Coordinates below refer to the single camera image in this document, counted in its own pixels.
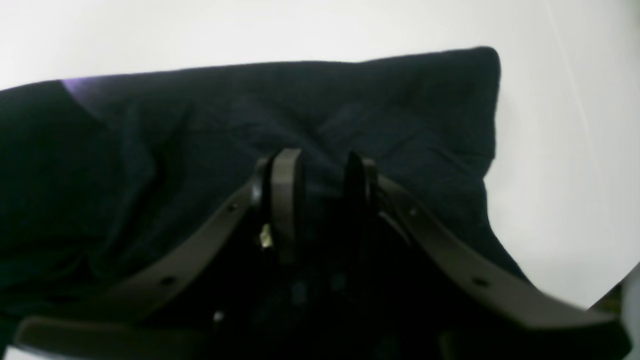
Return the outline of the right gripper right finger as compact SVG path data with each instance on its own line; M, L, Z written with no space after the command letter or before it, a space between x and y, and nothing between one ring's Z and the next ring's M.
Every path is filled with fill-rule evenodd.
M350 153L345 195L362 267L374 284L416 318L443 306L441 326L497 328L517 340L624 341L619 317L580 310L467 246L403 187L381 176L371 158Z

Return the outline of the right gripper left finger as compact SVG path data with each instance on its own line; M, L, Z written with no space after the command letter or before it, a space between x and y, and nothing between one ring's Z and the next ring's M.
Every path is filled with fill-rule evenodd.
M249 181L233 193L194 234L153 264L79 303L24 319L14 337L21 351L198 351L207 348L205 330L151 327L167 310L182 305L201 287L226 294L212 266L231 243L248 255L263 249L280 265L297 260L295 214L302 196L301 150L285 148L256 164Z

